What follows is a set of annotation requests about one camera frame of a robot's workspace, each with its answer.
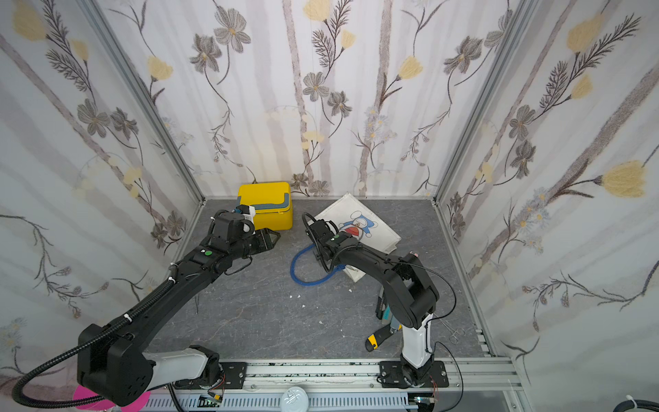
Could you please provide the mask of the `teal utility knife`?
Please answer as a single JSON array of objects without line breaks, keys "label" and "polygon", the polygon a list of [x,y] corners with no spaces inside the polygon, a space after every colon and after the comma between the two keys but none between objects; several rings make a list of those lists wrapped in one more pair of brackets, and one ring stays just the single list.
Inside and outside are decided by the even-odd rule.
[{"label": "teal utility knife", "polygon": [[387,304],[386,298],[384,297],[384,289],[379,290],[379,295],[377,299],[376,309],[375,309],[376,318],[387,322],[390,319],[390,309]]}]

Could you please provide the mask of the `white canvas tote bag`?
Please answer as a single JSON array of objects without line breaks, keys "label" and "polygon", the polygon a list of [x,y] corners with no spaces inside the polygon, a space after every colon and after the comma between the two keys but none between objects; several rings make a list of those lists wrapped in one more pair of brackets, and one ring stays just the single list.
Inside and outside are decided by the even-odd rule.
[{"label": "white canvas tote bag", "polygon": [[[350,193],[345,194],[318,215],[302,217],[303,223],[308,225],[311,225],[315,220],[324,220],[331,226],[332,233],[345,231],[364,245],[368,245],[382,253],[392,253],[401,240],[401,237],[392,228]],[[325,283],[339,271],[344,271],[355,283],[367,274],[365,271],[350,265],[327,262],[331,272],[324,278],[317,281],[303,281],[295,275],[295,266],[298,259],[311,250],[316,250],[314,243],[298,252],[291,263],[290,276],[299,285],[309,287]]]}]

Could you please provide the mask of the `yellow black utility knife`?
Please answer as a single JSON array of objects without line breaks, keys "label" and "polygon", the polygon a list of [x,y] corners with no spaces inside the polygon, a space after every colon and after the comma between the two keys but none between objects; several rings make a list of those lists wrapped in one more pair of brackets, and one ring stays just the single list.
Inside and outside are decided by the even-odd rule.
[{"label": "yellow black utility knife", "polygon": [[393,328],[390,324],[386,324],[372,333],[365,341],[367,352],[374,352],[382,343],[394,336],[398,331],[401,331],[401,329],[401,326]]}]

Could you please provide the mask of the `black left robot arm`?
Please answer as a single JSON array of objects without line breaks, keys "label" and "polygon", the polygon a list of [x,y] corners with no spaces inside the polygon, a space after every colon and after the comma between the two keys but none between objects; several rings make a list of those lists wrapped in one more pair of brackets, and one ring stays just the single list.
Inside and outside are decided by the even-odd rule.
[{"label": "black left robot arm", "polygon": [[218,211],[200,244],[172,264],[160,286],[107,325],[92,324],[80,334],[78,384],[118,406],[175,382],[206,389],[220,384],[224,371],[212,350],[199,345],[159,354],[146,350],[189,300],[220,276],[234,274],[235,261],[252,260],[273,249],[280,238],[269,228],[255,228],[237,211]]}]

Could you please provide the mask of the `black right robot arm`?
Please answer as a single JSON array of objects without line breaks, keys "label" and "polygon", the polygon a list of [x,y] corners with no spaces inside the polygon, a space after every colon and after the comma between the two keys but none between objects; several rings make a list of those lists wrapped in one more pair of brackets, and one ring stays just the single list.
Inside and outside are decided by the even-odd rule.
[{"label": "black right robot arm", "polygon": [[309,213],[302,214],[305,233],[312,241],[314,257],[327,273],[340,265],[351,266],[378,281],[382,302],[403,332],[401,373],[404,385],[421,387],[431,378],[434,354],[430,326],[439,301],[439,290],[428,270],[413,253],[403,257],[380,252],[346,231]]}]

